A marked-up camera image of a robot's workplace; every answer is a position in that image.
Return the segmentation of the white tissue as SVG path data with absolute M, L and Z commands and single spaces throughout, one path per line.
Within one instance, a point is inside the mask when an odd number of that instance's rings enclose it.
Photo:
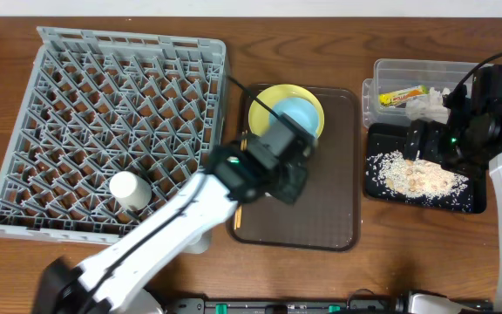
M 425 119 L 445 124 L 449 118 L 450 110 L 444 106 L 444 97 L 450 93 L 448 88 L 439 91 L 431 87 L 424 96 L 419 96 L 406 103 L 405 114 L 410 120 Z

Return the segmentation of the green orange snack wrapper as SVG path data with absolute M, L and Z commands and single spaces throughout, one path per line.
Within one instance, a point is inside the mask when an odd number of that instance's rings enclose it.
M 409 100 L 424 96 L 428 93 L 429 89 L 425 85 L 416 85 L 394 92 L 382 93 L 378 96 L 378 100 L 381 106 L 399 106 Z

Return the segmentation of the wooden chopstick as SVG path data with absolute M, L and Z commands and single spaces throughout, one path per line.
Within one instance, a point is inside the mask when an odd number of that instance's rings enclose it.
M 247 142 L 248 141 L 246 139 L 241 140 L 241 142 L 240 142 L 240 149 L 241 150 L 246 149 Z M 242 214 L 242 205 L 240 205 L 234 213 L 234 226 L 233 226 L 234 230 L 237 230 L 241 226 L 241 214 Z

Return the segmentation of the yellow round plate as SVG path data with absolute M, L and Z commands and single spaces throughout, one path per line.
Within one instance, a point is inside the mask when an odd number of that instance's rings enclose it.
M 291 97 L 306 99 L 314 105 L 320 115 L 320 126 L 317 128 L 317 134 L 320 136 L 324 128 L 324 111 L 320 101 L 312 92 L 298 85 L 283 84 L 270 86 L 258 94 L 258 99 L 271 110 L 281 99 Z M 271 112 L 257 101 L 252 102 L 248 112 L 248 124 L 252 133 L 263 135 L 274 122 L 275 116 Z

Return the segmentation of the light blue bowl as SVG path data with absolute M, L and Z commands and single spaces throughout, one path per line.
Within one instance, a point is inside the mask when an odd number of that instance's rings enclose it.
M 275 103 L 272 110 L 279 116 L 288 115 L 308 133 L 316 138 L 319 137 L 317 128 L 320 126 L 320 115 L 308 100 L 297 97 L 284 98 Z

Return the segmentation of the white cup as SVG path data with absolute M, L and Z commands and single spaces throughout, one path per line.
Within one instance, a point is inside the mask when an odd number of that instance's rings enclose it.
M 151 186 L 128 171 L 116 173 L 110 179 L 109 189 L 122 208 L 133 211 L 145 208 L 152 198 Z

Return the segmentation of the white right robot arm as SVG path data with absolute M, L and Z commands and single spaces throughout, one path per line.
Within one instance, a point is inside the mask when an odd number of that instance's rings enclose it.
M 502 108 L 447 124 L 418 119 L 408 129 L 403 157 L 427 160 L 474 180 L 489 174 L 499 227 L 499 280 L 494 310 L 502 312 Z

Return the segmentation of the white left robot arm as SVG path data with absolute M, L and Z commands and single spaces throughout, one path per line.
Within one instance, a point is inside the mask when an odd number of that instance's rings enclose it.
M 207 166 L 157 212 L 112 246 L 41 274 L 35 313 L 126 313 L 146 284 L 191 242 L 265 194 L 293 203 L 306 180 L 314 136 L 263 134 L 217 146 Z

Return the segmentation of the rice and nuts pile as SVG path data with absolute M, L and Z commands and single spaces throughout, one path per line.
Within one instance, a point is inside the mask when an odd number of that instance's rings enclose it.
M 376 189 L 375 196 L 405 201 L 453 201 L 468 188 L 468 179 L 443 170 L 426 160 L 406 160 L 398 150 L 367 158 L 367 182 Z

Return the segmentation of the brown serving tray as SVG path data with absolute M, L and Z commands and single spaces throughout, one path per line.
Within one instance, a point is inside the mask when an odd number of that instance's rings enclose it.
M 325 123 L 307 162 L 308 179 L 295 204 L 272 196 L 242 205 L 226 230 L 237 242 L 344 252 L 359 240 L 363 153 L 358 98 L 347 90 L 309 86 L 322 105 Z

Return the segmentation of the clear plastic bin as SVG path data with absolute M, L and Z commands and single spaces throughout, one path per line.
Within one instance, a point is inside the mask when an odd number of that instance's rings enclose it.
M 442 92 L 452 91 L 457 83 L 476 63 L 380 58 L 373 66 L 373 78 L 367 78 L 362 86 L 362 121 L 366 128 L 372 124 L 386 123 L 409 126 L 410 117 L 404 105 L 384 107 L 379 95 L 417 85 Z

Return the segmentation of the black rectangular tray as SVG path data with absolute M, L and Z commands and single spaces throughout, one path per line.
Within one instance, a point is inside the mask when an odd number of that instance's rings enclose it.
M 385 183 L 382 169 L 388 155 L 396 155 L 404 150 L 406 141 L 406 126 L 393 126 L 376 123 L 369 128 L 365 175 L 364 194 L 374 200 L 404 203 L 417 207 L 440 208 L 443 210 L 481 214 L 487 207 L 486 181 L 468 180 L 461 186 L 455 187 L 451 195 L 429 198 L 428 196 L 406 196 L 392 191 Z

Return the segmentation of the grey dish rack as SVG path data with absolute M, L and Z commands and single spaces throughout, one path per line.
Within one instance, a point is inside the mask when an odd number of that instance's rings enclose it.
M 0 171 L 0 237 L 110 245 L 172 198 L 220 144 L 227 48 L 218 39 L 39 27 Z M 122 208 L 110 179 L 152 190 Z

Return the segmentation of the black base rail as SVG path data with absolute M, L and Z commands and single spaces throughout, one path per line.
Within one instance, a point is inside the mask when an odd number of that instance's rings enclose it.
M 163 305 L 166 314 L 405 313 L 409 294 L 400 297 L 357 290 L 340 299 L 209 298 L 193 295 Z

